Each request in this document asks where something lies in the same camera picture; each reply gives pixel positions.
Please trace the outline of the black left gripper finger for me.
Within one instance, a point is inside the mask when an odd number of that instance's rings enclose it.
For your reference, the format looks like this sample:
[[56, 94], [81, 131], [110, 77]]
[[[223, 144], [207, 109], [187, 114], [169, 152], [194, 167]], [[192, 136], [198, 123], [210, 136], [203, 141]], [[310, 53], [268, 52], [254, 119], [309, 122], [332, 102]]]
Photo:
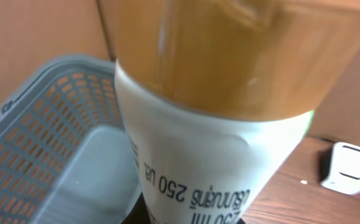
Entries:
[[121, 224], [151, 224], [143, 194], [140, 194], [131, 212]]

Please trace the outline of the white tube gold cap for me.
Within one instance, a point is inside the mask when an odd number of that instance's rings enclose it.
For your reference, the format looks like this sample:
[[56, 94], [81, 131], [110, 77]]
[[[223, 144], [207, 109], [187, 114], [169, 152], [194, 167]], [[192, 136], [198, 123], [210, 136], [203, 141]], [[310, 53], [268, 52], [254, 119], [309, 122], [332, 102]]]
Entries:
[[237, 223], [360, 50], [360, 1], [101, 6], [151, 223]]

